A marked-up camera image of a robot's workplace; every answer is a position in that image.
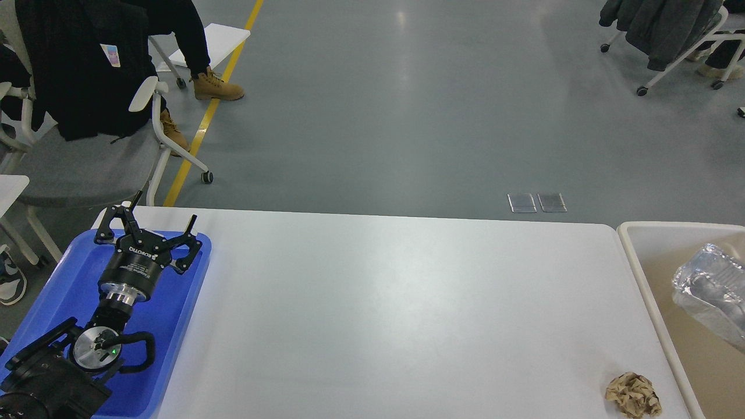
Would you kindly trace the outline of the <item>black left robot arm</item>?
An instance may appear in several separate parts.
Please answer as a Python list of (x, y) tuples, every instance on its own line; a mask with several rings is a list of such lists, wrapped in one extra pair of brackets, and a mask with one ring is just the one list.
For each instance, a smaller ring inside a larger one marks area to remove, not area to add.
[(153, 232), (134, 203), (77, 237), (2, 356), (3, 418), (143, 418), (199, 293), (207, 236)]

